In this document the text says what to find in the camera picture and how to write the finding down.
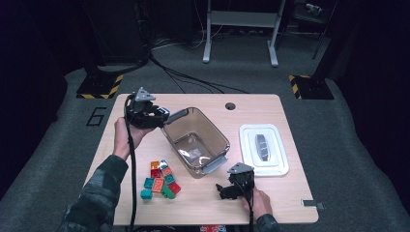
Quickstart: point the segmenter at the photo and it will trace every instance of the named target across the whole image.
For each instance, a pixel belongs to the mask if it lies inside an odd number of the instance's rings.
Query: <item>wooden table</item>
[[[213,173],[194,179],[178,160],[176,152],[160,129],[144,137],[136,149],[137,225],[200,225],[200,224],[248,224],[249,215],[243,210],[240,200],[220,199],[215,184],[229,186],[227,169],[242,162],[239,128],[243,124],[273,124],[278,128],[289,162],[289,172],[282,177],[255,178],[255,184],[271,196],[274,217],[279,223],[312,223],[318,220],[315,208],[305,207],[301,199],[310,200],[312,195],[286,120],[280,99],[276,95],[218,95],[218,94],[153,94],[154,104],[172,112],[195,106],[199,108],[227,137],[230,150],[228,162]],[[118,96],[99,148],[87,176],[112,153],[114,122],[124,114],[127,95]],[[234,110],[225,105],[232,102]],[[175,199],[164,198],[154,193],[153,199],[144,201],[139,193],[144,189],[146,177],[150,176],[153,160],[166,160],[171,167],[181,191]],[[122,193],[116,209],[114,224],[128,225],[132,215],[132,178],[130,166],[122,183]]]

